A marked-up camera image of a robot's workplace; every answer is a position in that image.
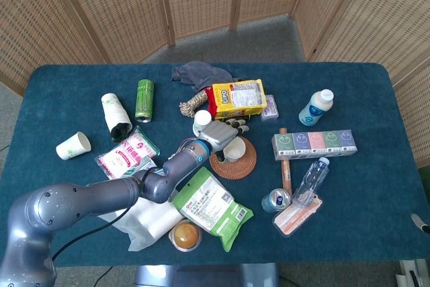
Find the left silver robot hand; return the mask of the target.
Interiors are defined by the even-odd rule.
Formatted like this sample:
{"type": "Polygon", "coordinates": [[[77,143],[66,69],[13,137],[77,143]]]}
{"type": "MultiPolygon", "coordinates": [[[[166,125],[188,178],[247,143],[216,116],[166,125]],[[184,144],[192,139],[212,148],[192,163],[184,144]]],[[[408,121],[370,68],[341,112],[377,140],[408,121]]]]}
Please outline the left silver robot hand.
{"type": "Polygon", "coordinates": [[[224,148],[238,135],[249,131],[245,119],[214,120],[198,135],[198,139],[207,143],[211,153],[214,153],[219,162],[225,161],[224,148]]]}

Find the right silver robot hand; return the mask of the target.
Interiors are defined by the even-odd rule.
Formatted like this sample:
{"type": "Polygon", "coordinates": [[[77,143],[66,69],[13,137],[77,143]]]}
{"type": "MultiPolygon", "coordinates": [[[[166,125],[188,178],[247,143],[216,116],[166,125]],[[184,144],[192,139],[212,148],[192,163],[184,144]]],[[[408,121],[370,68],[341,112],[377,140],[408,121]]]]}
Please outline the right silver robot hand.
{"type": "Polygon", "coordinates": [[[427,223],[425,223],[425,222],[421,219],[421,217],[420,217],[420,216],[418,216],[418,215],[417,215],[417,214],[415,214],[415,213],[412,213],[412,214],[411,214],[411,219],[412,219],[413,223],[415,224],[415,226],[416,226],[418,229],[422,230],[424,233],[427,233],[427,234],[429,234],[429,233],[430,233],[430,226],[429,226],[427,223]]]}

